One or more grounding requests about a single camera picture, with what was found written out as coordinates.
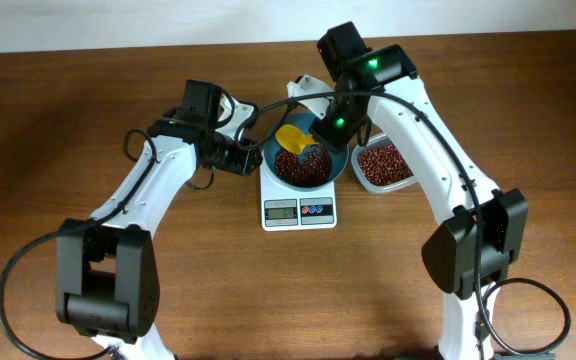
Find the blue plastic bowl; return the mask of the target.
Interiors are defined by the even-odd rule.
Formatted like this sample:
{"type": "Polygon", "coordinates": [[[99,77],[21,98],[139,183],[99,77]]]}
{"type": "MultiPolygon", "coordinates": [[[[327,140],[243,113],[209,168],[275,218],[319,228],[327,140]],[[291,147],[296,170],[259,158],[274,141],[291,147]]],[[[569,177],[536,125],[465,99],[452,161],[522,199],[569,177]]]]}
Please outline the blue plastic bowl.
{"type": "Polygon", "coordinates": [[[264,146],[263,157],[271,176],[280,185],[296,191],[312,192],[333,182],[343,172],[349,148],[335,154],[321,144],[314,144],[296,155],[272,138],[264,146]]]}

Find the clear plastic bean container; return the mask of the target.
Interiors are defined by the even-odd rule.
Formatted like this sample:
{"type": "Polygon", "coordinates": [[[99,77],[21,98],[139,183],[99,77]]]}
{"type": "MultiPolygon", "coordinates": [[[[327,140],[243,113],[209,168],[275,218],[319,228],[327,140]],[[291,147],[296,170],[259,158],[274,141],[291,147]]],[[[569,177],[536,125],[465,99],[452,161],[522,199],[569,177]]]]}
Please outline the clear plastic bean container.
{"type": "Polygon", "coordinates": [[[360,184],[371,194],[401,190],[417,182],[399,150],[384,133],[372,136],[365,146],[356,146],[351,165],[360,184]]]}

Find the yellow plastic measuring scoop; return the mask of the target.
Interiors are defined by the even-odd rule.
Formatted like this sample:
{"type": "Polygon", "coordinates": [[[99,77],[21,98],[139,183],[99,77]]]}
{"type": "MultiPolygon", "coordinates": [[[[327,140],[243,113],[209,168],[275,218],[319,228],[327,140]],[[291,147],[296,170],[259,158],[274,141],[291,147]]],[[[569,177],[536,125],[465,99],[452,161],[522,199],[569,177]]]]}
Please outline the yellow plastic measuring scoop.
{"type": "Polygon", "coordinates": [[[317,144],[312,135],[305,135],[291,124],[282,125],[275,133],[275,139],[283,149],[295,155],[300,155],[307,146],[317,144]]]}

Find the red adzuki beans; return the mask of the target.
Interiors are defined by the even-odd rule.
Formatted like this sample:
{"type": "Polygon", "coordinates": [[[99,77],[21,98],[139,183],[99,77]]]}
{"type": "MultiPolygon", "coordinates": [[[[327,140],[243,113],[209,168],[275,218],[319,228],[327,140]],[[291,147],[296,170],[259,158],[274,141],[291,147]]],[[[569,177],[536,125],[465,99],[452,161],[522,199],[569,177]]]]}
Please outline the red adzuki beans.
{"type": "MultiPolygon", "coordinates": [[[[373,185],[386,186],[412,176],[412,171],[394,145],[367,150],[357,158],[361,172],[373,185]]],[[[333,172],[332,155],[320,145],[308,146],[301,155],[281,148],[274,169],[285,182],[297,187],[325,184],[333,172]]]]}

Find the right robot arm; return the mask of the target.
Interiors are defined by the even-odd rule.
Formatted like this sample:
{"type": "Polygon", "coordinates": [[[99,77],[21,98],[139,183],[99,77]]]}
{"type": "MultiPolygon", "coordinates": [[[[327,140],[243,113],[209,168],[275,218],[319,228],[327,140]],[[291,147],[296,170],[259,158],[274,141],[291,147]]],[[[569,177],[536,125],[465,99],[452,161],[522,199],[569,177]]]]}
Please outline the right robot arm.
{"type": "Polygon", "coordinates": [[[314,138],[340,151],[376,125],[421,185],[438,224],[422,260],[443,293],[442,359],[493,359],[490,332],[498,290],[511,283],[528,204],[502,191],[468,157],[431,104],[415,65],[398,45],[374,50],[353,23],[329,29],[317,49],[335,83],[314,138]]]}

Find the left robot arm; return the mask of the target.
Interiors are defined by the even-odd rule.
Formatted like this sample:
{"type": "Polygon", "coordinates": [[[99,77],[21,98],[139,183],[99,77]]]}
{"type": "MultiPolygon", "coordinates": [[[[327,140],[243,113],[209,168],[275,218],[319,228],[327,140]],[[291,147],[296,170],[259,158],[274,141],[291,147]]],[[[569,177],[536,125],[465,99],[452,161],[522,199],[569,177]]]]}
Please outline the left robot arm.
{"type": "Polygon", "coordinates": [[[260,151],[242,136],[257,106],[203,81],[143,131],[144,147],[114,194],[57,237],[56,316],[115,359],[172,359],[155,325],[160,284],[153,238],[199,168],[251,175],[260,151]]]}

